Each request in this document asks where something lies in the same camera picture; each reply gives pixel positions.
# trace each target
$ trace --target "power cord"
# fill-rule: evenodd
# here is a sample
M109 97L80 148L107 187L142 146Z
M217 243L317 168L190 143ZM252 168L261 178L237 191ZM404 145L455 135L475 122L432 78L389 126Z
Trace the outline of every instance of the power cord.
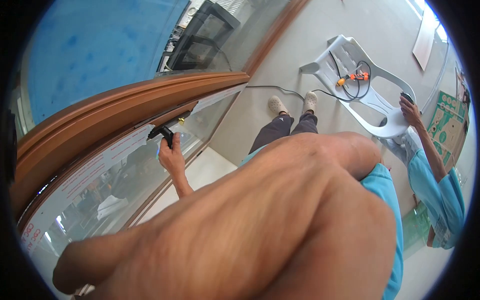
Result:
M274 88L278 88L278 89L280 89L284 92L293 93L293 94L297 95L298 97L300 97L302 99L302 101L305 101L305 98L303 98L303 96L300 95L299 93L297 93L295 91L290 91L290 90L284 89L283 87L278 86L278 85L247 85L247 87L249 87L249 88L252 88L252 87L274 87Z
M341 78L341 75L340 75L340 70L338 69L338 64L336 63L336 60L335 60L335 57L333 56L333 54L328 51L328 53L330 53L330 56L332 57L334 63L335 63L335 67L336 67L336 72L338 74L338 77ZM365 91L365 93L361 96L359 96L359 93L360 93L360 81L357 80L357 84L358 84L358 91L357 91L357 94L355 96L351 95L349 92L347 92L346 88L342 85L343 87L343 90L345 91L345 93L351 98L351 99L343 99L343 98L340 98L340 97L337 97L329 92L326 92L322 89L316 89L316 90L313 90L312 92L322 92L324 94L327 94L329 96L332 96L332 97L335 97L339 100L342 100L342 101L346 101L346 102L350 102L350 101L353 101L355 99L362 99L363 97L365 97L368 93L368 91L370 90L370 80L371 80L371 75L372 75L372 70L370 68L370 65L366 62L366 61L363 61L363 60L360 60L358 63L357 63L357 68L358 66L360 66L361 63L364 63L367 65L368 67L368 72L369 72L369 78L368 78L368 87L367 87L367 91ZM302 95L300 95L299 93L295 92L295 91L291 91L291 90L287 90L287 89L284 89L283 87L281 86L278 86L278 85L248 85L247 88L254 88L254 87L273 87L273 88L278 88L280 90L282 90L283 92L289 92L289 93L293 93L295 95L297 95L298 97L300 97L302 99L302 101L305 101L305 99L303 98Z

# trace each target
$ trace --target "light blue shirt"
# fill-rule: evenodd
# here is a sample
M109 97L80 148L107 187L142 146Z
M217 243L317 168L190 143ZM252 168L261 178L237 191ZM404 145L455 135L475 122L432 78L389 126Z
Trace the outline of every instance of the light blue shirt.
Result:
M252 157L254 157L260 150L260 147L254 152L250 153L240 163L239 167L246 164ZM377 164L375 168L362 181L362 186L376 194L380 199L392 209L395 216L396 223L396 249L393 261L392 273L388 280L387 286L384 290L383 300L393 300L400 290L403 277L403 230L402 230L402 216L400 208L398 207L398 199L396 197L395 188L393 186L392 177L388 169L382 165Z
M437 183L425 151L419 149L408 164L408 181L428 209L435 231L433 247L449 249L455 246L463 228L465 204L454 169Z

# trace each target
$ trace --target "orange screwdriver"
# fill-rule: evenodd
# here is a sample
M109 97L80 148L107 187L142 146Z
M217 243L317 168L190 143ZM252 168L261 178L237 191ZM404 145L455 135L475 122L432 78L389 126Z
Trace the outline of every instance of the orange screwdriver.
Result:
M351 79L351 80L368 80L368 73L367 72L363 72L362 74L350 74L350 75L346 75L344 77L341 77L337 82L336 82L336 86L342 86L345 81L347 81L347 79Z

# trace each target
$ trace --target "dark gray pants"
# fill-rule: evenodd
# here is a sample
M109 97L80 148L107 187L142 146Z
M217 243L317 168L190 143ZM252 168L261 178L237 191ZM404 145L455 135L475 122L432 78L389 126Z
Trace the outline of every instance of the dark gray pants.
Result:
M275 117L270 123L260 129L260 132L255 138L253 146L248 154L284 136L294 135L301 132L318 133L318 119L313 114L303 114L300 117L300 121L297 126L295 126L292 133L290 133L290 127L292 126L294 121L295 119L290 117L289 115L280 115Z

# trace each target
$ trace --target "wooden window frame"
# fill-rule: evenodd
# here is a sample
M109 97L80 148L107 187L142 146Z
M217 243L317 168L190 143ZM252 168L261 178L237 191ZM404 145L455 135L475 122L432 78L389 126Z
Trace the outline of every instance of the wooden window frame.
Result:
M247 83L308 2L291 0L287 4L242 72L184 74L122 86L71 105L34 127L18 144L15 183L10 188L13 216L16 221L21 219L19 230L23 230L27 220L55 190L57 182L72 174L108 144L132 132L135 124L155 115L160 115L157 122L161 124L169 120L169 116L182 113L180 108L196 104L195 100L202 96ZM188 161L208 146L235 101L220 118L208 141L190 155ZM54 176L58 177L45 192L37 194ZM160 187L146 203L158 195L159 190Z

